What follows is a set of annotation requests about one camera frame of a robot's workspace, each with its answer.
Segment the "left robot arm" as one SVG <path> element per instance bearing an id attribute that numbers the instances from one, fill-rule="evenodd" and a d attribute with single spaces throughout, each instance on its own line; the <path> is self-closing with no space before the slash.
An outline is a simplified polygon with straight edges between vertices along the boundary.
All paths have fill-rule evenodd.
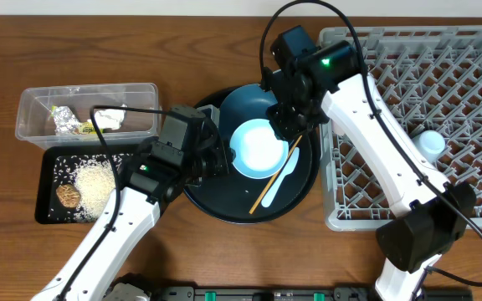
<path id="1" fill-rule="evenodd" d="M 225 176 L 231 161 L 213 105 L 176 105 L 157 138 L 144 140 L 121 167 L 101 216 L 36 300 L 101 300 L 136 244 L 186 186 Z"/>

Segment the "yellow foil snack wrapper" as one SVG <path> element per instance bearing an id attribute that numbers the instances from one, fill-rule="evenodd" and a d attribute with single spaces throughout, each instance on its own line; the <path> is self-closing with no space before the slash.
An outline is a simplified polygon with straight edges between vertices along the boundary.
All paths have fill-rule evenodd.
<path id="1" fill-rule="evenodd" d="M 81 122 L 68 106 L 53 106 L 51 117 L 55 123 L 56 135 L 89 135 L 95 134 L 91 122 Z"/>

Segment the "white tissue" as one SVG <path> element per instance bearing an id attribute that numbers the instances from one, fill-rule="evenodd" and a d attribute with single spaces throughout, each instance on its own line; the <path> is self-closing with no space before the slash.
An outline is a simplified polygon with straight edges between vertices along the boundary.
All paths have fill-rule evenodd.
<path id="1" fill-rule="evenodd" d="M 97 110 L 94 117 L 100 130 L 119 130 L 126 117 L 126 112 L 117 109 Z"/>

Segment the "light blue bowl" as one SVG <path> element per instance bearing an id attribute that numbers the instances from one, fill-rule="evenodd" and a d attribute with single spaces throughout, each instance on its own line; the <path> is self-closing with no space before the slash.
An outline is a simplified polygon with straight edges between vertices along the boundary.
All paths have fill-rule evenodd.
<path id="1" fill-rule="evenodd" d="M 289 144 L 276 138 L 266 119 L 252 119 L 233 133 L 229 147 L 233 151 L 233 167 L 250 179 L 271 177 L 285 164 Z"/>

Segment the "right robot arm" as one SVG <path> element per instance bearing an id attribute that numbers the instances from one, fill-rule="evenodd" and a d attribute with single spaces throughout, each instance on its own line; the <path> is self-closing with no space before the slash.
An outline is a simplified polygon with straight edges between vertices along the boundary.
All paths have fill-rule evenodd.
<path id="1" fill-rule="evenodd" d="M 464 235 L 476 203 L 473 187 L 452 185 L 415 147 L 378 93 L 362 78 L 356 50 L 346 41 L 315 45 L 296 26 L 270 47 L 279 70 L 264 70 L 264 89 L 276 105 L 267 116 L 276 135 L 294 140 L 327 122 L 356 147 L 387 199 L 392 221 L 376 230 L 385 254 L 375 283 L 380 300 L 414 300 L 428 268 Z"/>

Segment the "light blue cup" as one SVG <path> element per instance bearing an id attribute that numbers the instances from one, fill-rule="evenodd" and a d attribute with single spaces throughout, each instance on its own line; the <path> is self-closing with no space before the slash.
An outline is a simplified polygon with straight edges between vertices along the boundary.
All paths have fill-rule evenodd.
<path id="1" fill-rule="evenodd" d="M 413 137 L 413 144 L 428 162 L 434 163 L 443 153 L 446 143 L 441 134 L 434 130 L 425 130 Z"/>

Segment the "brown cookie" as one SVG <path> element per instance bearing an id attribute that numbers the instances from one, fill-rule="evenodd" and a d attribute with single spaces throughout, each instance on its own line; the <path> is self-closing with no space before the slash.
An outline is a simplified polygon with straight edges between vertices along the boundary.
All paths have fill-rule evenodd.
<path id="1" fill-rule="evenodd" d="M 60 203 L 67 208 L 76 208 L 79 205 L 81 195 L 76 187 L 64 184 L 56 188 L 56 196 Z"/>

